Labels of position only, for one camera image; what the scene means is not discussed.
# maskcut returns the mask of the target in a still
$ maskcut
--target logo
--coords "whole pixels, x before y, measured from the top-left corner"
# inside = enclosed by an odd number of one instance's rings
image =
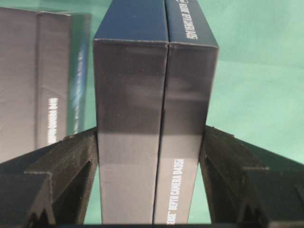
[[[176,1],[179,2],[179,3],[184,3],[184,4],[188,4],[189,3],[188,0],[176,0]]]

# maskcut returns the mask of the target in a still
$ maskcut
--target box spine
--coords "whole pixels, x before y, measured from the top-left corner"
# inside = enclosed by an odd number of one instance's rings
[[[204,17],[196,0],[167,2],[170,46],[153,222],[173,225],[188,222],[218,48],[207,22],[197,26]],[[190,36],[185,24],[200,30]],[[212,45],[193,41],[206,39],[201,34],[210,34]]]
[[[38,14],[37,145],[53,144],[66,135],[71,16]]]
[[[72,16],[70,70],[68,85],[67,135],[84,130],[85,95],[88,45],[91,17],[88,14]]]
[[[151,224],[167,42],[94,41],[103,224]]]

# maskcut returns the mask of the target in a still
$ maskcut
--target green backdrop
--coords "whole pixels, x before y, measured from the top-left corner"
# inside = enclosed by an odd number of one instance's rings
[[[93,16],[93,37],[110,2],[1,0],[0,6],[89,12]],[[199,3],[220,45],[207,124],[304,163],[304,1],[199,0]],[[85,128],[96,125],[91,47]],[[86,223],[101,222],[98,182],[96,174]],[[200,170],[189,222],[210,222]]]

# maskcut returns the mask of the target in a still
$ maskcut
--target depth camera box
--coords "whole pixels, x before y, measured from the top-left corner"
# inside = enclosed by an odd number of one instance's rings
[[[83,130],[90,16],[0,8],[0,162]]]
[[[184,224],[192,200],[218,45],[197,0],[166,0],[169,30],[154,223]]]
[[[113,0],[94,38],[103,224],[151,224],[168,54],[163,0]]]

